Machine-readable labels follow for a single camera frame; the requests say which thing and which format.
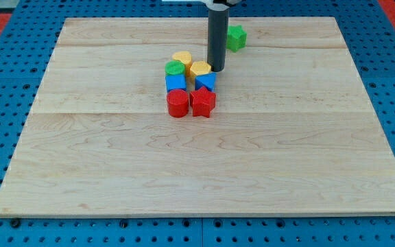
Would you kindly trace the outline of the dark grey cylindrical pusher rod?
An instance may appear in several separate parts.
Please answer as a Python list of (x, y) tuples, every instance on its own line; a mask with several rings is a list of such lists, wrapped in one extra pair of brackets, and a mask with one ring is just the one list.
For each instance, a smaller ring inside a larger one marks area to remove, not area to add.
[(229, 9), (208, 10), (207, 63), (212, 71), (224, 70)]

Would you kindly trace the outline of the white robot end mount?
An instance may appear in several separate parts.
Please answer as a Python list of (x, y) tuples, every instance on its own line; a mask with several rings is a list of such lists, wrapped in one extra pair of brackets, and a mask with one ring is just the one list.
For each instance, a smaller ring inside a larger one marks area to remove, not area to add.
[(209, 10), (227, 10), (240, 3), (241, 0), (202, 0), (202, 2)]

